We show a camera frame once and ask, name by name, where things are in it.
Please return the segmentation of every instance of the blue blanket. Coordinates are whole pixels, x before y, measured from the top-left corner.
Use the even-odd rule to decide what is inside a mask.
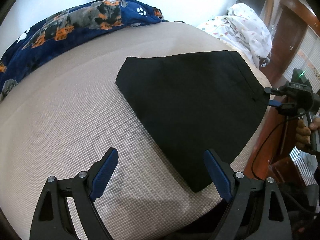
[[[24,77],[60,54],[105,33],[161,22],[161,11],[135,0],[97,0],[38,22],[0,60],[0,101]]]

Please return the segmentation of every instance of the wooden door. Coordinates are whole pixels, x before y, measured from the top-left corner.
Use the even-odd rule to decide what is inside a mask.
[[[274,85],[287,69],[299,48],[307,27],[307,23],[292,10],[287,7],[283,8],[276,27],[276,35],[272,41],[270,63],[266,67],[260,68],[271,85]]]

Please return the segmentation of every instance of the human hand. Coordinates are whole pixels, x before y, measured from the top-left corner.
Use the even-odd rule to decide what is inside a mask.
[[[320,129],[320,118],[313,119],[309,127],[306,127],[303,119],[298,120],[298,126],[296,129],[296,147],[297,149],[308,152],[308,146],[310,146],[310,134],[311,131]]]

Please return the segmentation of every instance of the screw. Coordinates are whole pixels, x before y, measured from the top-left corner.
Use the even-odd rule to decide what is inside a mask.
[[[236,177],[242,179],[244,177],[242,172],[236,172]]]
[[[84,178],[85,176],[87,176],[87,173],[86,173],[85,171],[81,171],[81,172],[79,173],[79,177],[80,177],[80,178]]]
[[[53,182],[54,181],[54,176],[50,176],[49,178],[48,178],[48,182]]]
[[[268,178],[267,178],[267,181],[268,181],[269,183],[274,183],[274,182],[275,182],[275,180],[274,180],[272,177],[268,177]]]

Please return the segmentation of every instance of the textured bed surface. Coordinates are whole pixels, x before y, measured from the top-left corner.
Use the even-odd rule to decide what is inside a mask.
[[[199,193],[188,188],[115,80],[127,56],[214,50],[233,49],[184,23],[127,28],[60,55],[19,83],[0,104],[0,206],[18,235],[29,239],[47,177],[88,170],[109,147],[118,150],[119,163],[95,206],[115,240],[155,239],[213,208],[220,201],[214,185]],[[245,60],[261,85],[270,86]],[[232,163],[234,170],[243,171],[263,122]],[[68,201],[78,237],[86,239]]]

